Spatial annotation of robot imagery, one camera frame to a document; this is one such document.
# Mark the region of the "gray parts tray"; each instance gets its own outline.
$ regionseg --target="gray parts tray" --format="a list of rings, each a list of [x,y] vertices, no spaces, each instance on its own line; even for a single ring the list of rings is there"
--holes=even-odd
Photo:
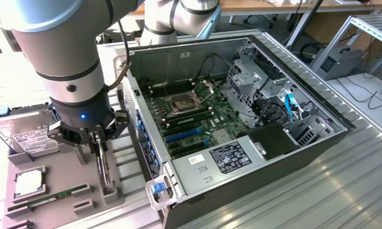
[[[17,167],[9,163],[6,179],[7,187],[5,192],[5,216],[2,219],[3,228],[10,228],[23,220],[33,222],[34,229],[54,228],[103,211],[124,202],[118,171],[111,150],[106,152],[106,157],[109,164],[109,177],[116,187],[116,193],[103,195],[98,189],[95,156],[94,154],[90,154],[89,148],[82,147],[82,156],[86,163],[81,165],[73,152],[73,148],[63,144],[59,144],[58,146],[61,150],[59,153],[39,156],[31,163],[18,165]],[[37,200],[42,197],[63,192],[81,184],[89,184],[90,187],[71,192],[67,197],[59,198],[46,204],[31,208],[18,208],[7,212],[7,208],[15,205],[11,202],[15,188],[13,180],[14,175],[22,170],[41,166],[46,168],[45,185],[47,187],[47,192],[35,198],[27,199],[27,201]],[[90,204],[90,207],[85,206],[83,209],[78,210],[78,214],[74,214],[75,209],[73,206],[75,203],[85,202],[87,199],[90,199],[90,203],[94,204]]]

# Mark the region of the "sticker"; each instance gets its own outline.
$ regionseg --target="sticker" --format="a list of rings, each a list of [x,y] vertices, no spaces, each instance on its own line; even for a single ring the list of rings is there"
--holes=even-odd
[[[209,153],[222,174],[226,174],[252,163],[238,142],[232,142],[209,150]]]
[[[190,165],[196,164],[197,162],[204,161],[204,156],[201,154],[188,157]]]
[[[57,143],[47,138],[46,133],[46,129],[41,129],[13,135],[11,138],[26,153],[38,153],[49,149],[57,149]]]
[[[177,122],[177,125],[181,124],[181,123],[190,122],[192,120],[193,120],[193,118],[188,118],[188,119],[185,119],[185,120],[182,120],[182,121],[178,121],[178,122]]]
[[[209,123],[210,123],[212,127],[216,126],[214,123],[213,123],[213,121],[212,121],[212,119],[209,120]]]
[[[181,54],[180,54],[180,57],[181,58],[186,58],[186,57],[189,57],[190,56],[190,52],[182,52]]]

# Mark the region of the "floor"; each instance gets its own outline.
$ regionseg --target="floor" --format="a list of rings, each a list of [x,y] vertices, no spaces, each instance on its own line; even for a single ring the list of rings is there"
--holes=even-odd
[[[268,28],[271,19],[265,15],[252,16],[248,19],[247,23],[242,22],[245,18],[247,18],[247,16],[236,16],[234,17],[234,23],[228,24],[229,17],[228,16],[220,17],[218,25],[216,26],[214,31],[222,32],[222,31],[259,29],[260,31],[267,32],[273,38],[276,38],[276,40],[279,42],[281,42],[287,39],[287,37],[289,35],[289,31],[287,31],[288,21],[287,21],[287,15],[285,14],[277,15],[276,21],[273,22],[273,26],[271,29]],[[114,42],[121,41],[118,33],[111,32],[111,30],[106,31],[106,33],[110,35],[110,38]],[[303,44],[309,43],[309,42],[316,42],[316,41],[315,41],[315,39],[312,39],[311,36],[308,36],[305,33],[303,33],[299,40],[297,40],[297,43],[292,49],[292,52],[295,54],[297,54],[297,51],[300,50],[300,47],[303,46]],[[305,51],[309,54],[316,54],[315,50],[305,50]],[[373,65],[373,63],[378,61],[380,56],[382,56],[382,50],[379,51],[379,53],[372,53],[368,64],[367,64],[365,68],[363,66],[361,69],[367,70]],[[382,80],[382,70],[378,72],[376,76]]]

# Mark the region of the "robotic arm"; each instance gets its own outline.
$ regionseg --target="robotic arm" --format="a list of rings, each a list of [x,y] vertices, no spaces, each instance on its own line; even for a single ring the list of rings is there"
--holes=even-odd
[[[47,137],[70,146],[86,145],[98,159],[103,186],[105,142],[128,125],[128,113],[113,111],[94,38],[144,0],[0,0],[0,18],[42,78],[59,121]],[[174,30],[208,37],[220,7],[217,0],[148,0],[142,44],[174,42]]]

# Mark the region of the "metal table surface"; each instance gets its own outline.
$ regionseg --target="metal table surface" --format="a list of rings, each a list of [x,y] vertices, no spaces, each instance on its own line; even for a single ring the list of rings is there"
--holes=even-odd
[[[253,33],[265,43],[308,85],[352,121],[356,130],[307,167],[181,228],[382,228],[380,128],[327,84],[320,84],[311,70],[267,34],[256,31],[248,33]],[[109,98],[116,106],[113,93]],[[23,56],[19,53],[0,54],[0,106],[45,101],[47,96],[39,79],[30,71]],[[121,137],[111,144],[125,202],[61,228],[161,227],[142,190],[144,177],[130,139]],[[6,146],[0,141],[0,228],[7,164],[5,154]]]

